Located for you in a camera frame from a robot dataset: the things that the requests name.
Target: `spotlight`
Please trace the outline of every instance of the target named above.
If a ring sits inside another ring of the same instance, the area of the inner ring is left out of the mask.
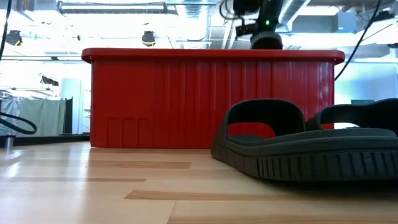
[[[21,46],[21,32],[19,30],[10,30],[10,33],[8,33],[6,36],[6,42],[14,46]]]
[[[145,31],[142,35],[142,43],[147,47],[153,47],[156,44],[154,31]]]

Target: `red plastic bin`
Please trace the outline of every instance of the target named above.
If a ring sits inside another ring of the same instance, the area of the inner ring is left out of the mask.
[[[85,49],[93,147],[208,149],[226,110],[247,99],[297,104],[306,118],[334,101],[335,50]],[[259,124],[234,134],[271,132]]]

